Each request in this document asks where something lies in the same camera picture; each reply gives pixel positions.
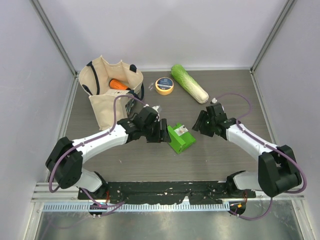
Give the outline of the small clear plastic bag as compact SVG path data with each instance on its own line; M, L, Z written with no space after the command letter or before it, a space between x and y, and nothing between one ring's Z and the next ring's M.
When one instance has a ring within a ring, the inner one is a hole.
M183 134L188 132L188 129L184 125L181 125L178 128L176 128L174 131L178 136L182 136Z

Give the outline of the green paper box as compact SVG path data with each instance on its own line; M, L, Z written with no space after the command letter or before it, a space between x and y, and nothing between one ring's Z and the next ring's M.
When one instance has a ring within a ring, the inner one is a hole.
M181 136L178 136L176 134L175 129L182 125L184 124L178 122L175 126L169 125L167 127L169 136L171 138L171 142L169 142L168 144L177 154L184 152L196 142L196 139L191 135L189 131Z

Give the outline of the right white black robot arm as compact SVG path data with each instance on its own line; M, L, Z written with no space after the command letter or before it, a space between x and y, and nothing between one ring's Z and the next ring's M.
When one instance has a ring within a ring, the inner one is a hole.
M227 117L219 102L201 110L192 129L237 145L257 162L255 172L242 170L227 177L225 190L230 197L254 190L272 198L289 193L303 183L292 148L277 146L249 131L238 119Z

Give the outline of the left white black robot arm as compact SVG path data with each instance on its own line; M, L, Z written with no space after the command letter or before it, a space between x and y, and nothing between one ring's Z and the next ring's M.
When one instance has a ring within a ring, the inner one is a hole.
M50 172L49 191L77 187L100 200L108 191L108 184L96 171L88 171L84 163L94 156L144 137L148 143L171 142L167 120L160 118L158 108L145 106L132 118L122 118L113 126L96 134L70 140L59 139L45 166ZM53 188L53 181L58 184Z

